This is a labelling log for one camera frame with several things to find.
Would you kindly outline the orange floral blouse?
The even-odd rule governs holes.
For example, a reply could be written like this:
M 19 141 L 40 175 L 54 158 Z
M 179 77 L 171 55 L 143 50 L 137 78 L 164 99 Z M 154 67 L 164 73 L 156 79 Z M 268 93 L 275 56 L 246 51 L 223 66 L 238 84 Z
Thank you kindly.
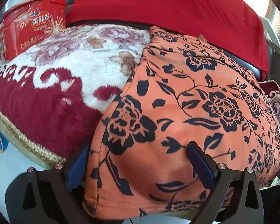
M 188 35 L 150 29 L 140 63 L 101 118 L 83 207 L 99 220 L 196 210 L 209 195 L 186 147 L 252 168 L 261 187 L 280 169 L 280 126 L 254 74 Z

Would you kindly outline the floral plush blanket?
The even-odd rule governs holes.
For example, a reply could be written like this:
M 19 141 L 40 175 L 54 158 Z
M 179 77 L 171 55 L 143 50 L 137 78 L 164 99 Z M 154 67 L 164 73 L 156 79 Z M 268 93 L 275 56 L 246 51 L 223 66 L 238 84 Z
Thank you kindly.
M 0 133 L 43 168 L 89 143 L 150 41 L 148 28 L 67 28 L 0 66 Z

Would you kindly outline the red egg roll box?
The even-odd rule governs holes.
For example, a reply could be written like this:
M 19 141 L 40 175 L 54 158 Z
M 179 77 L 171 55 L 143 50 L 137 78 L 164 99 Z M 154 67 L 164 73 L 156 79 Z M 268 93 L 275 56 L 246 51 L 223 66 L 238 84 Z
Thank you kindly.
M 52 34 L 66 29 L 66 0 L 28 0 L 0 21 L 0 56 L 6 63 Z

